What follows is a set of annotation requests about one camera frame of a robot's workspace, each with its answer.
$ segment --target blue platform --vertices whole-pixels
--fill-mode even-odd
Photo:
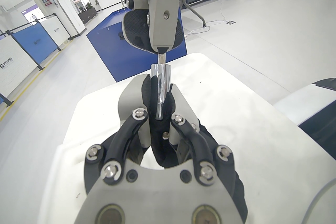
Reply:
[[[87,35],[116,82],[149,70],[158,58],[157,55],[137,49],[120,39],[121,22],[127,11],[129,10],[121,9],[113,12]],[[187,50],[183,40],[179,47],[167,53],[166,60],[169,62],[185,55]]]

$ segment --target white desk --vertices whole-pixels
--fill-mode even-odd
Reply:
[[[249,224],[301,224],[320,189],[336,178],[336,161],[292,121],[239,80],[201,54],[170,63],[175,83],[201,123],[234,152],[245,186]],[[77,105],[55,156],[39,223],[72,224],[85,200],[83,166],[89,146],[119,128],[118,98],[130,79],[85,96]],[[146,153],[146,166],[156,167]],[[336,194],[314,211],[335,223]]]

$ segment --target black rubber pad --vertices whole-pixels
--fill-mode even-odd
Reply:
[[[158,54],[150,45],[149,27],[147,25],[148,12],[148,9],[136,9],[127,12],[123,20],[124,36],[137,48],[153,54]],[[175,42],[172,49],[178,47],[183,39],[184,34],[182,26],[180,20],[177,19]]]

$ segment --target white partition panel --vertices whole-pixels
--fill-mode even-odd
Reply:
[[[7,97],[36,67],[36,63],[12,37],[0,40],[1,94]]]
[[[56,16],[41,22],[41,25],[45,28],[45,30],[49,33],[51,38],[58,46],[60,46],[70,37]]]

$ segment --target blue partition panel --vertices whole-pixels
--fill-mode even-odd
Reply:
[[[116,82],[150,69],[157,63],[157,55],[137,49],[121,40],[121,21],[126,10],[116,11],[103,20],[88,35],[89,41],[112,74]],[[167,62],[187,55],[186,43],[167,53]]]
[[[57,49],[56,44],[40,23],[16,32],[14,36],[37,63],[41,63]]]

